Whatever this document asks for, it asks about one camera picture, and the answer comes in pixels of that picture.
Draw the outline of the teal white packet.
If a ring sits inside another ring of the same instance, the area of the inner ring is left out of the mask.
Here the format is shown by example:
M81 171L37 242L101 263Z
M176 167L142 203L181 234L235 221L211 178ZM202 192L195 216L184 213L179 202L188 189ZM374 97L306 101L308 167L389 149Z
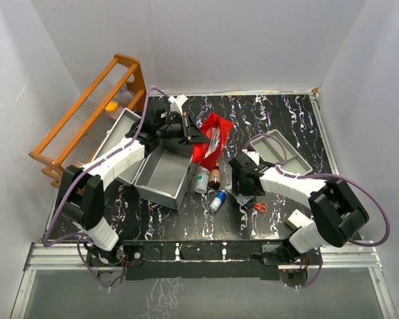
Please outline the teal white packet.
M244 206L244 205L246 205L246 204L248 204L253 198L254 198L254 196L244 196L244 195L235 195L233 192L232 192L232 186L231 186L231 184L229 184L229 185L227 185L225 188L224 188L224 190L228 193L228 194L230 194L235 200L236 200L236 202L239 204L239 205L241 205L241 206Z

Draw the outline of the clear plastic bag packet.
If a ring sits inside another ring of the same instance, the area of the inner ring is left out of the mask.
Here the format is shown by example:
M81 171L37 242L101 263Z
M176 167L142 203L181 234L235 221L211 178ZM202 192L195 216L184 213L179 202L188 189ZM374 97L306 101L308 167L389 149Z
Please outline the clear plastic bag packet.
M210 137L209 137L209 144L208 144L206 153L204 155L204 158L208 158L211 154L213 154L217 151L221 151L223 148L220 127L210 128L207 131L207 134L209 134Z

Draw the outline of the red first aid pouch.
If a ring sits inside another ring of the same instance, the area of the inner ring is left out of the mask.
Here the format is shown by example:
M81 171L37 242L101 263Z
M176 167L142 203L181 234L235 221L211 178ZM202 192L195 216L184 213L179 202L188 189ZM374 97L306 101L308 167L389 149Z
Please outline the red first aid pouch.
M209 138L208 142L195 144L193 162L213 170L223 153L233 123L212 112L201 125L200 131Z

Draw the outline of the orange small scissors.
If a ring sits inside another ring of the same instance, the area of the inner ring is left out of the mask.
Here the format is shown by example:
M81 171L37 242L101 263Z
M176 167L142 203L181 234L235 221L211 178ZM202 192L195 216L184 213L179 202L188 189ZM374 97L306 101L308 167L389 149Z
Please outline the orange small scissors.
M267 203L266 202L258 202L254 204L254 209L257 210L260 213L266 213L267 212Z

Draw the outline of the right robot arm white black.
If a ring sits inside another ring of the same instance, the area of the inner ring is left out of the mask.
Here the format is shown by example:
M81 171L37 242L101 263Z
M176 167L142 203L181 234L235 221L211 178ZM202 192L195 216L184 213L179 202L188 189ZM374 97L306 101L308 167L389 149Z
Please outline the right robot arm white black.
M313 179L289 177L277 166L256 164L241 152L229 161L232 169L232 192L242 196L276 193L309 208L313 222L291 233L288 238L265 253L265 258L297 264L312 249L343 247L369 221L369 215L348 183L340 178Z

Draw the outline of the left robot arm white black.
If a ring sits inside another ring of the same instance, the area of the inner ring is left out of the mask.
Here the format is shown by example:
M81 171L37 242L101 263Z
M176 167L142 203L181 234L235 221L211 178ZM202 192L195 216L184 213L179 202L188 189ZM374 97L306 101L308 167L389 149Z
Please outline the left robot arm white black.
M92 243L91 254L108 265L124 257L118 234L104 218L104 193L107 187L130 166L152 153L161 140L177 140L183 145L208 143L189 112L159 108L143 112L130 131L111 150L82 166L68 166L63 173L55 217L63 215L79 230L81 238Z

